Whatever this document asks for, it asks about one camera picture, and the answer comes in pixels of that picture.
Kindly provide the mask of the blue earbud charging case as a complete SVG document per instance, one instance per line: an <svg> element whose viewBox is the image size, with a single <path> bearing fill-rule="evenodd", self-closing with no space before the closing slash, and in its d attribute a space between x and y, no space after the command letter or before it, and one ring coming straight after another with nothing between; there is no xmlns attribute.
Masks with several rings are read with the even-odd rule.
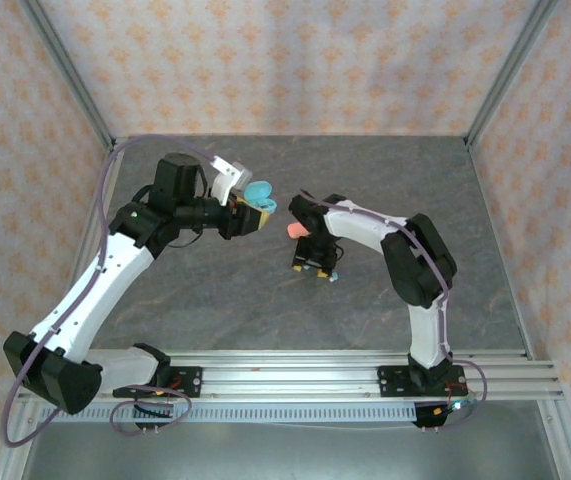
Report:
<svg viewBox="0 0 571 480"><path fill-rule="evenodd" d="M268 181L254 181L247 184L243 198L252 207L273 214L277 210L277 202L271 198L272 191L272 184Z"/></svg>

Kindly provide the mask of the grey metal panel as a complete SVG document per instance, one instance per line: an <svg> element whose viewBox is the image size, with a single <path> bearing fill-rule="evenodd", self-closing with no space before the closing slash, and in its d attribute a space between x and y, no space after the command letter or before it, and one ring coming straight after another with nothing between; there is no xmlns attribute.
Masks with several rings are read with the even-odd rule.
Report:
<svg viewBox="0 0 571 480"><path fill-rule="evenodd" d="M126 437L57 422L22 480L558 480L537 402L490 402L456 429L407 423L192 423Z"/></svg>

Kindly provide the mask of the small circuit board with LED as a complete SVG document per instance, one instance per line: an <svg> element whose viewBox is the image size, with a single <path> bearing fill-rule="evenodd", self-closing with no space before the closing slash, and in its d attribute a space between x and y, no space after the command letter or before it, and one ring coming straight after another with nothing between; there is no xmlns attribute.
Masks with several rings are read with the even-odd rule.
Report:
<svg viewBox="0 0 571 480"><path fill-rule="evenodd" d="M437 425L434 432L450 431L469 423L484 406L485 401L477 397L465 397L450 403L430 407Z"/></svg>

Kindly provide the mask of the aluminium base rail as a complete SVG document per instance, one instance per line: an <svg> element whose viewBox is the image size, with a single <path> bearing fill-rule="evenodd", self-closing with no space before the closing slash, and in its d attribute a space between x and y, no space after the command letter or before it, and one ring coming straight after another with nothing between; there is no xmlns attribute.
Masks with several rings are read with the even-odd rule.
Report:
<svg viewBox="0 0 571 480"><path fill-rule="evenodd" d="M200 400L445 402L465 397L487 401L556 400L564 396L548 361L528 360L518 350L468 351L455 364L464 369L465 397L382 397L380 366L404 365L407 358L385 351L194 351L174 352L170 366L203 369Z"/></svg>

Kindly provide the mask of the aluminium table side rail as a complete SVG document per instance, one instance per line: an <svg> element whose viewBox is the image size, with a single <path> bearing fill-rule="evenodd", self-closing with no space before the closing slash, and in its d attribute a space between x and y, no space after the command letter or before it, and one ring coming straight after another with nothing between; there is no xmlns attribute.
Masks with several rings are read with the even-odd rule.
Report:
<svg viewBox="0 0 571 480"><path fill-rule="evenodd" d="M103 162L99 167L96 185L93 189L93 195L85 216L78 249L70 271L67 285L69 289L71 289L76 281L83 275L83 272L98 253L101 237L101 222L98 215L97 193L99 188L102 188L103 216L107 218L121 168L124 151L118 153L114 160L110 160L110 156L117 147L120 147L127 140L128 137L117 137L114 141L114 145L107 149Z"/></svg>
<svg viewBox="0 0 571 480"><path fill-rule="evenodd" d="M477 162L476 162L475 157L474 157L474 146L471 143L468 143L466 138L463 138L463 140L464 140L466 151L470 157L470 162L471 162L471 165L474 169L475 176L476 176L477 181L479 183L479 188L481 190L483 203L484 203L484 206L485 206L488 218L489 218L489 222L491 225L492 235L494 237L496 248L497 248L498 254L499 254L500 265L501 265L500 271L501 271L501 274L502 274L502 277L503 277L505 283L507 284L507 290L508 290L510 302L512 305L512 310L514 311L514 314L515 314L515 321L516 321L516 325L517 325L517 328L519 331L521 341L523 343L525 355L526 355L528 360L536 360L536 354L534 352L533 343L532 343L532 340L530 338L529 332L527 331L527 326L526 326L524 319L523 319L523 316L522 316L519 301L517 299L516 290L514 288L513 281L510 277L510 273L509 273L509 271L506 267L506 264L505 264L505 255L504 255L504 251L503 251L502 245L501 245L499 237L498 237L497 224L496 224L496 222L492 216L492 212L491 212L491 207L492 207L491 198L488 196L488 193L486 192L486 188L485 188L483 181L481 179L480 167L477 165Z"/></svg>

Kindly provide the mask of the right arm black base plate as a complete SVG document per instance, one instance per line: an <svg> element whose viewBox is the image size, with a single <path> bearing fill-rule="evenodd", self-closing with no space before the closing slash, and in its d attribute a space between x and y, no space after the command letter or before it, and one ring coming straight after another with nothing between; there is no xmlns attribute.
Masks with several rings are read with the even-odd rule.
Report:
<svg viewBox="0 0 571 480"><path fill-rule="evenodd" d="M417 365L389 365L377 369L382 397L465 397L464 369L457 365L424 369Z"/></svg>

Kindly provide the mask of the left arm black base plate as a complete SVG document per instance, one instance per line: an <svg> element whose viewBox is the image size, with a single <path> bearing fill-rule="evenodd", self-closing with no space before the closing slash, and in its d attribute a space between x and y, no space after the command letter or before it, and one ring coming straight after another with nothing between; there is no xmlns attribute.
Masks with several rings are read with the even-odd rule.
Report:
<svg viewBox="0 0 571 480"><path fill-rule="evenodd" d="M162 367L155 376L147 383L151 391L131 387L114 389L112 394L115 398L159 398L172 397L172 394L163 391L171 389L178 391L190 398L199 398L202 386L203 369L196 366L166 366Z"/></svg>

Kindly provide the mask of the aluminium corner post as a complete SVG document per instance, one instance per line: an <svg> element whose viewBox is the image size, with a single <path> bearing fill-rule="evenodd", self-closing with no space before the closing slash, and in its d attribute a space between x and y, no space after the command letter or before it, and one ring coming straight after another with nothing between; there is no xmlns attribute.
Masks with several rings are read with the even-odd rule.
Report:
<svg viewBox="0 0 571 480"><path fill-rule="evenodd" d="M58 71L66 81L72 96L80 106L93 132L100 143L110 150L115 143L105 119L94 101L86 82L74 64L71 54L65 47L62 38L57 32L47 14L41 0L17 0L36 33L41 38L45 49L55 63Z"/></svg>
<svg viewBox="0 0 571 480"><path fill-rule="evenodd" d="M478 143L486 126L498 110L558 3L559 0L536 0L534 8L516 37L466 135L463 137L469 152Z"/></svg>

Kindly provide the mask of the aluminium frame bar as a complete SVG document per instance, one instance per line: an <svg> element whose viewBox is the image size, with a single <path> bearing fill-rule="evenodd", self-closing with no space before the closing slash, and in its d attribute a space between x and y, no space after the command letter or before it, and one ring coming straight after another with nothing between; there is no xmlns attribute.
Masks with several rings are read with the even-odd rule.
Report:
<svg viewBox="0 0 571 480"><path fill-rule="evenodd" d="M562 402L539 400L537 405L558 480L571 480L571 438Z"/></svg>
<svg viewBox="0 0 571 480"><path fill-rule="evenodd" d="M33 433L39 426L41 405L34 400L20 400L12 407L8 434L11 440L20 440ZM0 450L0 480L22 480L29 458L31 442L20 447L3 446Z"/></svg>

